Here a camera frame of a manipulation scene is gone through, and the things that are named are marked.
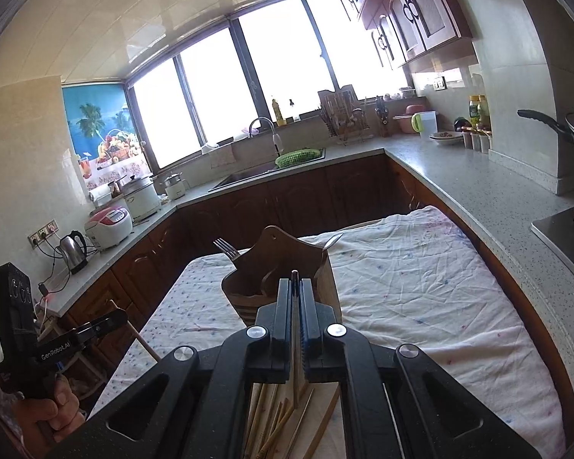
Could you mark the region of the left human hand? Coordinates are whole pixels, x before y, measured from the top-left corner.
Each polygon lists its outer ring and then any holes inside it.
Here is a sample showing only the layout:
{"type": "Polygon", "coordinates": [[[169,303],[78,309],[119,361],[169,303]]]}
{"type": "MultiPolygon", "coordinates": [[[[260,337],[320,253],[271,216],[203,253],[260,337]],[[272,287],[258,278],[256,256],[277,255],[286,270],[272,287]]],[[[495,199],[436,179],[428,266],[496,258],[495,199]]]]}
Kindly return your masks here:
{"type": "Polygon", "coordinates": [[[55,380],[54,396],[49,399],[23,399],[13,404],[22,434],[22,444],[34,458],[44,458],[56,443],[74,433],[86,421],[80,401],[68,380],[55,380]]]}

